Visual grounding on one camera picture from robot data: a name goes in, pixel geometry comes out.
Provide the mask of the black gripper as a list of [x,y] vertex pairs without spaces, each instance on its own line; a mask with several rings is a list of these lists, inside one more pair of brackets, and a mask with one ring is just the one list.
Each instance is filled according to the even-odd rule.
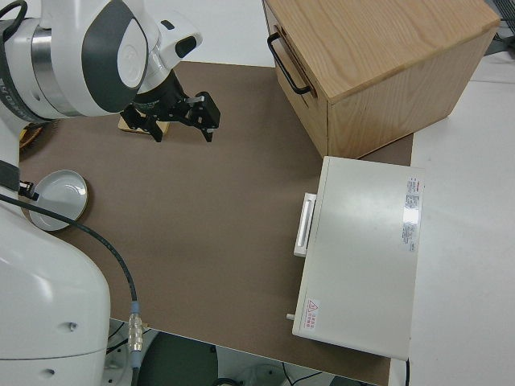
[[163,140],[161,121],[178,121],[200,129],[206,142],[220,124],[220,110],[208,92],[188,96],[176,78],[165,80],[157,88],[136,95],[123,110],[123,119],[131,128],[142,128],[149,120],[149,133],[156,142]]

